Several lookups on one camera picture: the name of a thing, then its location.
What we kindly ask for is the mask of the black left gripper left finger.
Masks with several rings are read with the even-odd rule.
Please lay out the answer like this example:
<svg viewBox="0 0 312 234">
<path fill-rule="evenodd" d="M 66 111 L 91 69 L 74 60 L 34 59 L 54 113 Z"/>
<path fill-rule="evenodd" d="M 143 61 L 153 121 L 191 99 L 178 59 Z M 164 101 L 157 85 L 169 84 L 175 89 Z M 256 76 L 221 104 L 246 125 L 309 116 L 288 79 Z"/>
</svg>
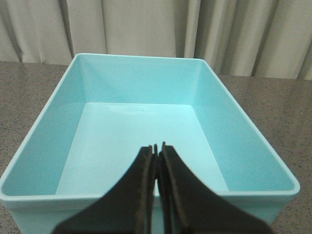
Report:
<svg viewBox="0 0 312 234">
<path fill-rule="evenodd" d="M 58 224 L 56 234 L 149 234 L 157 157 L 141 147 L 122 178 L 91 206 Z"/>
</svg>

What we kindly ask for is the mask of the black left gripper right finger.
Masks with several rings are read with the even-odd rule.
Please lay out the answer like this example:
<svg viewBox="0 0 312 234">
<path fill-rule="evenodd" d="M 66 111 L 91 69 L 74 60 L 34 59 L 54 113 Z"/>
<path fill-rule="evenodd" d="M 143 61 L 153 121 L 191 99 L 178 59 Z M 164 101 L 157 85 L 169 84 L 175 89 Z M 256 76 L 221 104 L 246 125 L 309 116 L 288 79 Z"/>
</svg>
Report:
<svg viewBox="0 0 312 234">
<path fill-rule="evenodd" d="M 204 185 L 173 146 L 162 144 L 158 189 L 167 234 L 271 234 L 264 221 L 244 212 Z"/>
</svg>

